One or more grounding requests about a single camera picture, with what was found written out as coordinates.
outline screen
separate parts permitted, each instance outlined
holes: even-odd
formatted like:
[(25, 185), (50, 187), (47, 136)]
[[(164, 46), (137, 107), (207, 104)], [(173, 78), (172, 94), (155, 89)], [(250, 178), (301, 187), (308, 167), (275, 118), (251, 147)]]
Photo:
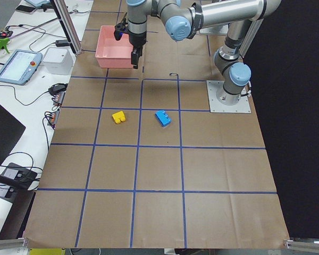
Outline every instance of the screen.
[(26, 6), (26, 5), (19, 5), (17, 8), (15, 8), (17, 11), (20, 12), (28, 12), (31, 13), (35, 11), (36, 9), (34, 7)]
[(0, 78), (20, 81), (35, 56), (34, 53), (18, 52), (0, 74)]
[(25, 126), (0, 105), (0, 164), (21, 138)]

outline white device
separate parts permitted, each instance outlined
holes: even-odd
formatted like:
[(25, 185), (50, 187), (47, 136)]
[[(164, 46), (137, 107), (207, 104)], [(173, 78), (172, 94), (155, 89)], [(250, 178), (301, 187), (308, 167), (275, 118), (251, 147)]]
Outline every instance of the white device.
[(73, 59), (67, 49), (49, 48), (45, 53), (43, 64), (52, 74), (68, 75)]

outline white table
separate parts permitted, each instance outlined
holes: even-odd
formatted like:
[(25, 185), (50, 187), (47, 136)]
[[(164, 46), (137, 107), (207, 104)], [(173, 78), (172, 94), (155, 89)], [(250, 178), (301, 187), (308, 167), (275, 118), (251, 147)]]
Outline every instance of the white table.
[[(90, 11), (93, 1), (89, 0), (65, 0), (66, 5), (69, 7), (69, 11), (72, 9), (77, 9), (80, 12)], [(25, 1), (21, 1), (21, 4), (28, 5)], [(44, 23), (48, 20), (51, 20), (56, 17), (56, 14), (53, 10), (48, 10), (43, 12), (42, 10), (37, 10), (33, 14), (14, 12), (13, 16), (8, 22), (10, 25), (18, 24), (29, 24), (32, 26), (37, 26), (41, 23)], [(89, 17), (89, 13), (85, 14), (71, 14), (72, 22), (77, 31), (78, 37), (81, 40), (84, 34), (85, 26)], [(47, 33), (64, 37), (65, 34), (61, 28), (61, 25), (58, 21), (54, 21), (42, 27), (46, 30)], [(22, 28), (11, 28), (14, 32), (13, 35), (17, 35), (25, 29)], [(26, 33), (23, 36), (13, 38), (9, 45), (8, 49), (12, 53), (16, 49), (25, 49), (29, 50), (29, 45), (31, 42), (40, 37), (41, 34), (31, 31)], [(50, 43), (55, 42), (55, 40), (64, 39), (58, 38), (50, 35), (44, 35), (41, 39), (32, 45), (32, 49), (38, 51)], [(5, 50), (0, 51), (0, 62), (5, 63), (10, 54), (7, 54)], [(44, 66), (39, 66), (36, 73), (32, 76), (29, 82), (24, 86), (14, 85), (16, 89), (16, 96), (23, 103), (27, 104), (32, 102), (40, 94), (47, 91), (47, 89), (55, 83), (68, 83), (71, 73), (69, 75), (55, 75), (50, 74)], [(44, 117), (45, 111), (51, 111), (53, 107), (53, 102), (51, 101), (51, 96), (49, 94), (43, 95), (38, 99), (34, 104), (30, 106), (23, 106), (14, 99), (13, 88), (9, 87), (0, 87), (0, 104), (6, 108), (15, 118), (17, 118), (25, 127), (26, 130), (22, 135), (19, 142), (16, 144), (12, 152), (23, 151), (32, 155), (34, 159), (34, 166), (43, 168), (46, 156), (47, 156), (47, 143), (45, 131), (42, 125), (41, 120)], [(45, 127), (48, 135), (48, 140), (51, 142), (53, 136), (53, 129), (47, 126), (45, 121)], [(15, 154), (7, 158), (3, 165), (8, 165), (9, 163), (16, 163), (20, 166), (31, 166), (31, 159), (27, 155)], [(0, 173), (5, 169), (5, 167), (0, 167)], [(30, 189), (37, 187), (37, 182), (33, 182)], [(12, 204), (0, 199), (0, 231), (2, 226), (7, 218), (7, 215), (11, 209)]]

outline green object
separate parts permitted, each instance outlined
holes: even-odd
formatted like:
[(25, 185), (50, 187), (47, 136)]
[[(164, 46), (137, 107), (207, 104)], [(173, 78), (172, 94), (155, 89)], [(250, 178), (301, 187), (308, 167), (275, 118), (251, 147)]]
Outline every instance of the green object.
[(6, 52), (9, 54), (9, 50), (7, 49), (7, 43), (10, 41), (10, 39), (8, 37), (0, 39), (0, 50), (2, 49), (2, 47), (4, 47), (4, 49), (6, 50)]
[(65, 255), (62, 249), (31, 249), (30, 255)]

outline pink bin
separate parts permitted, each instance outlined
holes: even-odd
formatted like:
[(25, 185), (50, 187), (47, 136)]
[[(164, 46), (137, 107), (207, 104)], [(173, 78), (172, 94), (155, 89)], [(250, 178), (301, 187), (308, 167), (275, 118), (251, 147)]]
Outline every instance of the pink bin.
[(133, 68), (131, 65), (132, 45), (129, 35), (123, 34), (122, 39), (116, 41), (113, 35), (113, 25), (103, 25), (100, 28), (96, 59), (102, 68)]

